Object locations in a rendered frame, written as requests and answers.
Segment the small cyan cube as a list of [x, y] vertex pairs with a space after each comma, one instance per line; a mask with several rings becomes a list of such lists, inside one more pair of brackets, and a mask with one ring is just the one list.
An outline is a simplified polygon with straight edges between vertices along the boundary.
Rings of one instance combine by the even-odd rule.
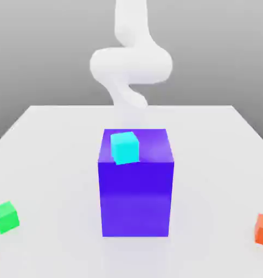
[[116, 165], [139, 162], [139, 141], [132, 131], [112, 134], [110, 141]]

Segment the large blue box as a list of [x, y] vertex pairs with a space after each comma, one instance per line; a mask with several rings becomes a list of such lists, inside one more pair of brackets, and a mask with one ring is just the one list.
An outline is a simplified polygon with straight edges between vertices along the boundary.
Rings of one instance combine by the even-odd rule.
[[169, 234], [174, 158], [165, 129], [132, 129], [139, 162], [116, 165], [105, 129], [98, 158], [104, 237], [166, 237]]

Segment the small green cube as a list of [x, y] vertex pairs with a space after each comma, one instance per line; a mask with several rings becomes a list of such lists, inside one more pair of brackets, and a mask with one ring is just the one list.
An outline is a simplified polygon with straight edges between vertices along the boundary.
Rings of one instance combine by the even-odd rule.
[[20, 225], [17, 211], [10, 201], [0, 204], [0, 234]]

